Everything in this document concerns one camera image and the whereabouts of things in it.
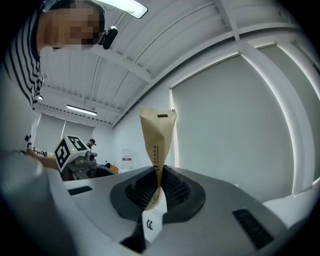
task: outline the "folded paper bag top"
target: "folded paper bag top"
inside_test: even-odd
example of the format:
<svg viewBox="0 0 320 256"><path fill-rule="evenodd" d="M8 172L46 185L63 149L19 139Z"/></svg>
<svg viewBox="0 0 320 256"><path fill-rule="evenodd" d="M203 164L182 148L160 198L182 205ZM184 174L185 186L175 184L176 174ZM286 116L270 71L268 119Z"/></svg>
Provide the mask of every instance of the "folded paper bag top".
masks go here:
<svg viewBox="0 0 320 256"><path fill-rule="evenodd" d="M154 166L157 190L145 211L156 207L161 199L161 178L177 118L175 110L140 109L140 121L146 152Z"/></svg>

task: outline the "striped shirt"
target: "striped shirt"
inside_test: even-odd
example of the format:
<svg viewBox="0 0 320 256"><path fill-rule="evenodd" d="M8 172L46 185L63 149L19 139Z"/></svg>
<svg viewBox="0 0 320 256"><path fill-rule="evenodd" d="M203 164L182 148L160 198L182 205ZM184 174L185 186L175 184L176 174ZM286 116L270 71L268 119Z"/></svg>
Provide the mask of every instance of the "striped shirt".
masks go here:
<svg viewBox="0 0 320 256"><path fill-rule="evenodd" d="M0 78L1 82L4 83L2 86L16 87L16 91L20 94L19 96L24 102L24 106L26 108L31 108L32 110L35 109L38 103L40 89L43 83L40 57L38 56L37 50L37 30L39 17L44 7L45 1L42 2L39 8L33 12L19 29L18 33L13 38L10 47L6 50L0 66ZM16 150L26 151L27 149L31 149L30 133L31 132L29 131L23 136L25 148L23 146L24 149L17 148Z"/></svg>

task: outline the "vent slot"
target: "vent slot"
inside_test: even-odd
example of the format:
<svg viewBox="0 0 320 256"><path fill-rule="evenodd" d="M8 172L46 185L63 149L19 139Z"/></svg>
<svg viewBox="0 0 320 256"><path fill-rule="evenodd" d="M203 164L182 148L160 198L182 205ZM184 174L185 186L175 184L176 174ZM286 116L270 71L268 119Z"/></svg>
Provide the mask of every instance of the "vent slot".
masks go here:
<svg viewBox="0 0 320 256"><path fill-rule="evenodd" d="M265 247L274 240L267 230L265 230L265 228L247 209L235 210L232 212L232 214L239 222L244 232L248 235L257 250Z"/></svg>
<svg viewBox="0 0 320 256"><path fill-rule="evenodd" d="M91 187L89 186L82 186L82 187L77 187L77 188L73 188L73 189L69 189L68 192L70 194L70 196L74 196L74 195L78 195L84 192L88 192L92 190Z"/></svg>

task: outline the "ceiling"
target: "ceiling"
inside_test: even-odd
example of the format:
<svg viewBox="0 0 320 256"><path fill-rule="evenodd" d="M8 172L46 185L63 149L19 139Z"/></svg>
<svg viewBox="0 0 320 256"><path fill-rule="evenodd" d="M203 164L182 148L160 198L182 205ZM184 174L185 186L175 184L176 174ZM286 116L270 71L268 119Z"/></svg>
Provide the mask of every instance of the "ceiling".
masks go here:
<svg viewBox="0 0 320 256"><path fill-rule="evenodd" d="M42 50L44 99L38 107L62 113L72 113L67 104L94 110L97 116L90 118L114 126L157 81L205 48L247 32L297 27L274 0L137 2L148 8L141 19L100 3L105 28L118 29L110 49Z"/></svg>

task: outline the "fluorescent light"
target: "fluorescent light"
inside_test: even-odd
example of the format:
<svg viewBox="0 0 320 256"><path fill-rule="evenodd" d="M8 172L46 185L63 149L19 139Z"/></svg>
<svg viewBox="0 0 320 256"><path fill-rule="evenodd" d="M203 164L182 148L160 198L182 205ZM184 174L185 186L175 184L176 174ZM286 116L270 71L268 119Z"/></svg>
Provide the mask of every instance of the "fluorescent light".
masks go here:
<svg viewBox="0 0 320 256"><path fill-rule="evenodd" d="M90 111L90 110L86 110L86 109L83 109L83 108L80 108L80 107L71 106L71 105L66 105L66 107L67 107L68 109L70 109L70 110L79 111L79 112L86 113L86 114L89 114L89 115L93 115L93 116L96 116L96 115L97 115L97 112L93 112L93 111Z"/></svg>
<svg viewBox="0 0 320 256"><path fill-rule="evenodd" d="M140 19L148 11L148 8L134 0L97 0L98 2L114 6L137 19Z"/></svg>

